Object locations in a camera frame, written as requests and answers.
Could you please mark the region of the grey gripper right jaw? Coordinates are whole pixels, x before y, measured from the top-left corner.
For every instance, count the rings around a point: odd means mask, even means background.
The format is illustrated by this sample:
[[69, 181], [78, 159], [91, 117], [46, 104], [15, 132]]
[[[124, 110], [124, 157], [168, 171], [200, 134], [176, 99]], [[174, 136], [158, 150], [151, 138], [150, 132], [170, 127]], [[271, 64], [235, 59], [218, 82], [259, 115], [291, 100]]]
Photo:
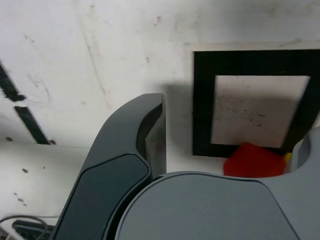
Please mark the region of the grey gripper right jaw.
[[320, 130], [298, 142], [291, 172], [239, 178], [172, 172], [125, 210], [117, 240], [317, 240], [320, 237]]

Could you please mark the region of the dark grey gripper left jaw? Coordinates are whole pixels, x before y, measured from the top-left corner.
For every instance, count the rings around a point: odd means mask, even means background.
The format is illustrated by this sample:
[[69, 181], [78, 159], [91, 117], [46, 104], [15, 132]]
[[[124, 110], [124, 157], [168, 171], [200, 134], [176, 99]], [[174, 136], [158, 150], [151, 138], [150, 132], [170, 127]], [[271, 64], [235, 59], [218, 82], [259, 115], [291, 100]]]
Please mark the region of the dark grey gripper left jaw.
[[133, 198], [166, 171], [165, 99], [143, 94], [101, 127], [51, 238], [113, 240]]

